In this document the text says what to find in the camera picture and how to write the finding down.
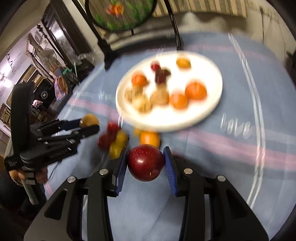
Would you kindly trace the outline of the person's hand holding handle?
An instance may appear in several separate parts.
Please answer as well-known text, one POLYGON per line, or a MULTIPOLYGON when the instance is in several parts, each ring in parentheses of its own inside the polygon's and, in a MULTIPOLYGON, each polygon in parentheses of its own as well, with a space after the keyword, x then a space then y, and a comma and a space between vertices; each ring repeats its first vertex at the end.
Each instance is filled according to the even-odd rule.
MULTIPOLYGON (((22 181, 25 181, 29 177, 29 173, 26 173, 24 170, 11 170, 9 171, 10 177, 14 182, 22 184, 22 181)), ((35 174, 35 178, 39 184, 44 184, 48 181, 48 168, 44 167, 39 172, 35 174)))

